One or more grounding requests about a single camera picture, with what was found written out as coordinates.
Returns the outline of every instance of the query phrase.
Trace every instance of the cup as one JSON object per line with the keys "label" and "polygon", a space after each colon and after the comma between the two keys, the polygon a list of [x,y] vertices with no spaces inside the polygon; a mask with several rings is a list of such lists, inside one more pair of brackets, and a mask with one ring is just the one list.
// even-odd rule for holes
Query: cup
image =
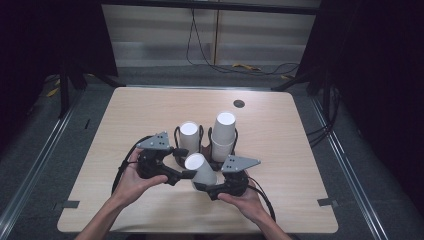
{"label": "cup", "polygon": [[212,159],[215,162],[224,162],[233,151],[234,141],[227,145],[217,143],[214,138],[212,140]]}
{"label": "cup", "polygon": [[200,135],[199,126],[195,122],[187,121],[180,126],[180,148],[188,150],[188,155],[199,152]]}
{"label": "cup", "polygon": [[207,186],[217,184],[218,178],[202,154],[193,153],[185,160],[184,165],[188,170],[197,171],[194,178],[191,179],[192,184],[201,183]]}
{"label": "cup", "polygon": [[236,117],[231,112],[220,112],[215,120],[212,138],[219,145],[229,145],[235,140]]}

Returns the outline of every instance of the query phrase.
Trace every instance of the table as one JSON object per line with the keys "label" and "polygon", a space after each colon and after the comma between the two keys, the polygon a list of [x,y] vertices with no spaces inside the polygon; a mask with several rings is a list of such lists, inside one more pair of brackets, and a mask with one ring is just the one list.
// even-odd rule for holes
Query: table
{"label": "table", "polygon": [[[245,106],[237,108],[235,100]],[[110,196],[121,161],[132,145],[146,135],[174,129],[185,121],[213,127],[221,111],[236,115],[239,139],[236,154],[260,159],[248,170],[264,188],[286,232],[333,233],[338,224],[293,98],[288,93],[243,90],[117,88],[103,116],[69,196],[80,201],[64,209],[62,232],[79,232]],[[202,145],[208,145],[207,137]],[[172,156],[164,163],[181,171]],[[223,177],[218,173],[219,181]],[[193,189],[189,180],[161,184],[146,191],[122,211],[112,231],[146,233],[256,233],[259,229],[232,205],[211,201]]]}

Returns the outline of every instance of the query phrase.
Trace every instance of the person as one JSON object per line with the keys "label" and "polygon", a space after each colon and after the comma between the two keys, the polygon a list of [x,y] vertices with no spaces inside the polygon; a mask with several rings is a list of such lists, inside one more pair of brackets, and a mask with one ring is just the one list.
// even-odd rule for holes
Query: person
{"label": "person", "polygon": [[[141,151],[141,149],[136,148],[128,161],[136,162]],[[125,207],[135,202],[150,187],[168,181],[165,175],[155,176],[150,179],[140,178],[136,167],[136,164],[128,165],[112,196],[106,200],[87,226],[78,234],[77,240],[104,239]],[[255,186],[251,180],[249,180],[249,184]],[[220,193],[218,199],[236,206],[246,218],[259,227],[267,240],[291,239],[268,215],[261,204],[258,194],[252,189],[248,188],[240,197]]]}

